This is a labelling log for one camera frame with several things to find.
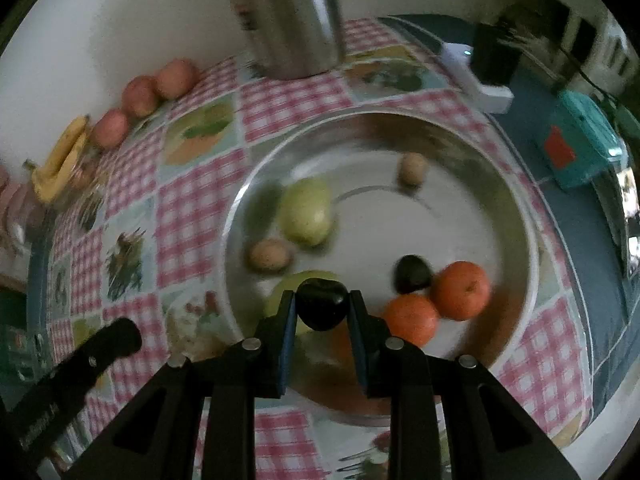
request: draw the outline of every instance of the tablecloth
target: tablecloth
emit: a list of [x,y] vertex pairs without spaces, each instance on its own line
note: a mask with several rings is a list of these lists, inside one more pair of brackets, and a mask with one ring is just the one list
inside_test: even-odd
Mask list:
[[[292,127],[360,104],[410,108],[456,130],[520,189],[536,225],[540,288],[498,378],[557,444],[572,441],[588,423],[584,330],[565,247],[538,186],[431,52],[373,19],[346,22],[344,33],[345,63],[304,80],[263,78],[246,54],[208,69],[190,94],[165,104],[106,154],[99,170],[104,184],[57,218],[47,302],[56,361],[119,316],[131,318],[143,335],[142,350],[117,361],[88,395],[83,416],[93,436],[169,351],[199,359],[233,341],[217,313],[212,280],[229,201],[252,165]],[[197,135],[202,126],[215,135]],[[214,336],[204,346],[203,333]],[[346,455],[337,453],[350,446],[376,450],[354,459],[358,474],[364,464],[384,463],[384,450],[372,444],[384,430],[344,427],[295,406],[261,410],[258,420],[259,478],[344,478],[337,470]],[[261,439],[270,444],[259,447]]]

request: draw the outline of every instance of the white power strip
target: white power strip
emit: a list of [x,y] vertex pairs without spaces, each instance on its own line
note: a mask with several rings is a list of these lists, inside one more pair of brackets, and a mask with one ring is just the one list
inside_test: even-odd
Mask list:
[[476,77],[469,63],[473,47],[462,43],[443,43],[440,60],[449,70],[473,103],[483,112],[491,114],[507,113],[513,101],[513,93],[508,86],[484,85]]

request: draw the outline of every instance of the teal box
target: teal box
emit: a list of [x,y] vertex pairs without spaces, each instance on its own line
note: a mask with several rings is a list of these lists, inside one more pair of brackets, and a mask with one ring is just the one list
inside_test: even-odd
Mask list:
[[586,184],[626,159],[626,147],[600,107],[574,91],[560,94],[551,129],[538,146],[562,189]]

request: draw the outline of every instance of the silver plate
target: silver plate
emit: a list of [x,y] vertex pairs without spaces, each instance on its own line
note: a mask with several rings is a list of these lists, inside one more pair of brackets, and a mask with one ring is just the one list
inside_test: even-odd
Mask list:
[[[397,183],[403,152],[428,158],[424,185],[415,192]],[[280,280],[253,272],[247,249],[263,237],[282,237],[274,225],[282,191],[319,175],[334,195],[336,229],[322,247],[297,249],[287,272],[335,272],[347,288],[362,292],[370,313],[379,314],[395,296],[392,269],[404,254],[420,254],[436,271],[473,261],[492,280],[491,304],[470,321],[441,320],[424,351],[446,358],[469,353],[497,370],[521,337],[538,289],[538,251],[526,208],[502,172],[458,134],[417,114],[379,107],[300,126],[242,185],[218,259],[220,309],[236,337],[253,333],[264,298]],[[325,408],[388,415],[386,403],[365,400],[354,375],[332,362],[331,344],[327,334],[298,337],[290,386]]]

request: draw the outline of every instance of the stainless steel kettle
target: stainless steel kettle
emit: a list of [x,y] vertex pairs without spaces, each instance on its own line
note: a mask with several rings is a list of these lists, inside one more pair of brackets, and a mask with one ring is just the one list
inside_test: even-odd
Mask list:
[[343,57],[337,0],[231,0],[265,75],[327,72]]

